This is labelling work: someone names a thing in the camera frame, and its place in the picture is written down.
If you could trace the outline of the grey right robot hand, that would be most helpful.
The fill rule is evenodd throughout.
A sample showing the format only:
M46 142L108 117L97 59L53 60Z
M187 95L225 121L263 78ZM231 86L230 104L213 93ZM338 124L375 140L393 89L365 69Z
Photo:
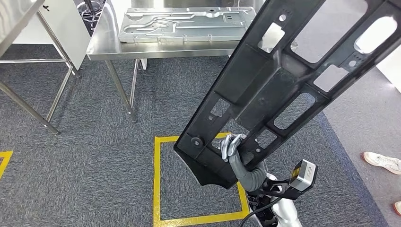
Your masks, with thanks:
M246 136L244 134L228 134L220 144L221 158L228 162L243 188L249 190L249 171L246 170L237 147Z

